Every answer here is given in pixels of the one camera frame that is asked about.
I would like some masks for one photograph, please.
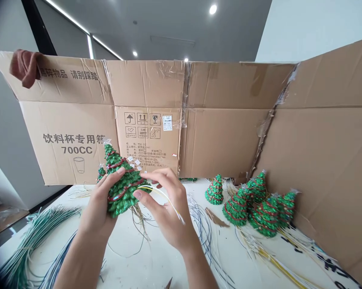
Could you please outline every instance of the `green christmas tree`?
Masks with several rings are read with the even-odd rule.
[[[224,196],[222,195],[222,180],[221,175],[217,175],[215,179],[213,179],[212,183],[205,191],[205,198],[214,205],[219,205],[224,200]]]
[[[257,204],[266,199],[265,170],[256,178],[252,178],[246,184],[246,187],[253,193],[253,201]]]
[[[269,197],[252,212],[249,222],[259,233],[274,237],[278,228],[278,209],[275,197]]]
[[[277,208],[279,210],[278,225],[281,228],[288,227],[293,218],[295,210],[295,198],[299,191],[291,189],[290,192],[284,196],[277,197]]]
[[[148,185],[148,183],[145,179],[141,178],[139,171],[132,169],[130,164],[126,162],[126,158],[121,157],[120,154],[114,150],[109,141],[110,140],[104,142],[108,174],[114,173],[121,167],[126,169],[124,176],[112,186],[109,191],[108,211],[112,217],[115,218],[138,202],[133,196],[133,192],[139,186]]]
[[[246,195],[245,191],[240,188],[236,195],[232,196],[222,208],[224,216],[229,222],[236,226],[246,224]]]
[[[106,175],[106,171],[103,165],[100,165],[100,169],[98,170],[97,183]]]

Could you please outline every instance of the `table surface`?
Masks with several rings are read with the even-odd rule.
[[[202,208],[208,207],[220,219],[225,219],[222,213],[222,205],[210,204],[204,196],[209,186],[209,181],[199,179],[195,183],[184,183],[187,194],[189,194]],[[65,207],[85,208],[89,198],[76,198],[79,195],[90,193],[93,185],[74,185],[50,206],[62,205]],[[165,198],[152,194],[160,204],[165,203]],[[224,185],[224,201],[229,198]],[[151,216],[149,211],[140,204],[142,212]],[[164,288],[172,277],[171,288],[188,288],[186,269],[180,253],[170,246],[162,236],[156,222],[145,223],[146,232],[150,242],[144,240],[135,228],[132,221],[132,213],[128,210],[118,217],[117,224],[113,230],[109,246],[106,248],[106,264],[101,272],[103,281],[98,282],[98,288]],[[222,269],[228,273],[235,283],[235,288],[297,288],[285,275],[277,270],[268,260],[260,257],[255,258],[247,253],[247,250],[239,242],[235,227],[220,228],[212,224],[212,252],[219,260]],[[73,216],[58,228],[38,247],[31,256],[31,269],[37,275],[44,275],[56,258],[68,239],[77,230],[79,216]],[[9,241],[0,247],[0,267],[8,260],[18,248],[23,234],[28,225],[16,233]],[[358,285],[337,266],[326,266],[325,262],[315,254],[309,254],[296,249],[291,243],[278,234],[276,237],[267,239],[256,232],[249,224],[245,230],[251,232],[263,246],[273,254],[287,268],[297,274],[315,282],[321,288],[358,288]],[[296,229],[289,229],[296,236],[306,237]],[[220,288],[230,288],[214,271],[214,275]]]

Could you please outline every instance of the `cardboard box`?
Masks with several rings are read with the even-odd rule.
[[[277,106],[256,174],[295,188],[295,224],[362,285],[362,40],[303,61]]]
[[[0,71],[20,102],[46,185],[95,183],[103,138],[136,170],[178,170],[184,64],[43,56],[31,89]]]
[[[180,177],[246,179],[263,125],[294,67],[191,63]]]
[[[0,70],[46,184],[94,183],[102,135],[142,171],[246,181],[266,169],[269,191],[303,192],[295,224],[362,284],[362,41],[298,65],[45,56],[30,90],[8,74],[11,55]]]

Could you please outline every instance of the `wall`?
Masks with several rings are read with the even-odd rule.
[[[0,1],[0,50],[38,51],[21,1]],[[0,198],[17,193],[24,206],[31,209],[63,186],[44,186],[41,172],[23,120],[11,89],[0,73],[0,175],[3,181]]]
[[[87,35],[43,0],[35,4],[59,56],[90,58]]]
[[[95,41],[93,41],[93,50],[95,52],[95,59],[118,60],[118,58],[116,58]]]
[[[273,0],[256,61],[302,61],[362,39],[362,0]]]

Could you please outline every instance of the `fingernail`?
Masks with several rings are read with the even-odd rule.
[[[133,193],[133,196],[135,196],[136,199],[140,199],[141,198],[141,192],[140,191],[135,191]]]

